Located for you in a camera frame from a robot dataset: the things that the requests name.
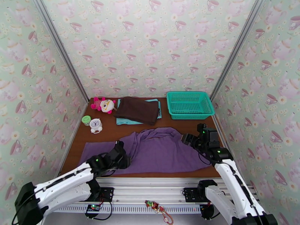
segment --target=wall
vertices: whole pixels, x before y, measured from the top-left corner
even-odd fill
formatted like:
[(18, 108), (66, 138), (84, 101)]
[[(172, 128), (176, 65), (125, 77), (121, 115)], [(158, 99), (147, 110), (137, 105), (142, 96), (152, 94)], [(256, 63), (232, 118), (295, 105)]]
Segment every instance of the wall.
[(300, 224), (299, 0), (267, 0), (214, 100), (247, 182), (279, 224)]
[(255, 0), (43, 0), (89, 97), (210, 94)]
[(11, 224), (22, 185), (59, 171), (85, 101), (34, 3), (0, 11), (0, 224)]

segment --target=pink plush toy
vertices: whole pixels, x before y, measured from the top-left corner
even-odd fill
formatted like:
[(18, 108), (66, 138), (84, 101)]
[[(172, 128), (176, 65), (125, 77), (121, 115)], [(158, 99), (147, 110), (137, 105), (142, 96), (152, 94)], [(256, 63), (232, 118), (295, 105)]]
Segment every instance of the pink plush toy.
[(102, 111), (104, 113), (111, 114), (112, 110), (115, 109), (115, 100), (106, 100), (105, 97), (102, 100), (99, 100), (97, 97), (94, 97), (94, 104), (91, 104), (93, 110)]

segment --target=alarm clock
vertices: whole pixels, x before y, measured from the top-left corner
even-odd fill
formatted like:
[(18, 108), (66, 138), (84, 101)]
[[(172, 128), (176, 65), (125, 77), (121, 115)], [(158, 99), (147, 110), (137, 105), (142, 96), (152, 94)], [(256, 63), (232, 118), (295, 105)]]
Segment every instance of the alarm clock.
[(92, 119), (90, 122), (91, 133), (97, 134), (102, 131), (102, 123), (99, 118)]

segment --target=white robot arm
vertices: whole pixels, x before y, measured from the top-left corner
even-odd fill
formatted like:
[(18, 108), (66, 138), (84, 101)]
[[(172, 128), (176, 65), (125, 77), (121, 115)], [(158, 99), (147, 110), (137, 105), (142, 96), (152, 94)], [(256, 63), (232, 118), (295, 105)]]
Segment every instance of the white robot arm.
[(92, 156), (76, 169), (50, 181), (25, 184), (15, 201), (16, 214), (12, 225), (36, 225), (44, 216), (71, 203), (95, 200), (100, 193), (96, 177), (116, 169), (126, 169), (131, 158), (126, 155), (122, 141), (116, 141), (109, 153)]
[(212, 202), (228, 224), (277, 225), (275, 217), (272, 214), (266, 214), (251, 194), (230, 152), (220, 147), (218, 132), (207, 128), (205, 124), (198, 124), (197, 131), (199, 136), (185, 134), (181, 138), (182, 142), (193, 147), (211, 162), (222, 177), (233, 202), (222, 193), (213, 180), (199, 182), (197, 188), (199, 197)]
[[(219, 146), (217, 131), (206, 128), (204, 124), (198, 125), (198, 131), (198, 137), (185, 134), (181, 140), (212, 163), (224, 180), (233, 203), (224, 196), (213, 180), (199, 182), (199, 196), (212, 202), (228, 224), (277, 225), (274, 216), (266, 214), (251, 194), (232, 155), (226, 148)], [(123, 142), (117, 141), (115, 147), (109, 153), (105, 153), (104, 157), (104, 154), (93, 156), (76, 169), (51, 181), (36, 186), (31, 182), (25, 184), (15, 202), (16, 215), (12, 225), (16, 224), (16, 217), (19, 225), (36, 225), (44, 216), (61, 207), (78, 201), (95, 200), (100, 191), (95, 178), (118, 168), (125, 169), (131, 164), (123, 145)]]

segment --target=purple cloth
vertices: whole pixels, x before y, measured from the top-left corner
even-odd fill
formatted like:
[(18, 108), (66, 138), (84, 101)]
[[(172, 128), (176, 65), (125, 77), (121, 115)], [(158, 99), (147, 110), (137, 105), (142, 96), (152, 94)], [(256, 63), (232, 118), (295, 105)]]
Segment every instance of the purple cloth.
[[(119, 169), (115, 174), (190, 172), (208, 167), (199, 160), (197, 151), (181, 142), (181, 136), (171, 127), (161, 127), (141, 133), (134, 132), (121, 138), (132, 162), (127, 169)], [(93, 155), (109, 152), (114, 144), (115, 142), (87, 142), (79, 165)]]

